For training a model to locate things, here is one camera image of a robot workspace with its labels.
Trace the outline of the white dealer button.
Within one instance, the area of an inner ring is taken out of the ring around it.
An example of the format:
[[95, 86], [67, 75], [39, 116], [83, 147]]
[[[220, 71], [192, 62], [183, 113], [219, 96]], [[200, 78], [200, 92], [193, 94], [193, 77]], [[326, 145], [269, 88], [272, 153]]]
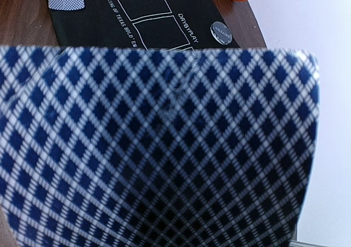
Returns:
[[233, 35], [231, 34], [230, 30], [220, 21], [215, 21], [211, 25], [210, 32], [214, 39], [222, 45], [228, 45], [233, 41]]

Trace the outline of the black poker mat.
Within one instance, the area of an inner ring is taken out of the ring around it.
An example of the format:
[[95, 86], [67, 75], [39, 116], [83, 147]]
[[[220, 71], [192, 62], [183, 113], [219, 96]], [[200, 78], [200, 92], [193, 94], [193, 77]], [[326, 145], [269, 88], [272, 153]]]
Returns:
[[225, 23], [212, 0], [84, 0], [85, 8], [51, 10], [61, 46], [194, 50], [236, 48], [210, 32]]

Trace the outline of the playing card deck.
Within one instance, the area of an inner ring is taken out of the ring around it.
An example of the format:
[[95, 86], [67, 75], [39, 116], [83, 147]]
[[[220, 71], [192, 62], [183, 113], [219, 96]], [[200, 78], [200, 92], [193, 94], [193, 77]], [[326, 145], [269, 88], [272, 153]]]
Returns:
[[1, 207], [20, 246], [288, 246], [319, 67], [290, 49], [1, 47]]

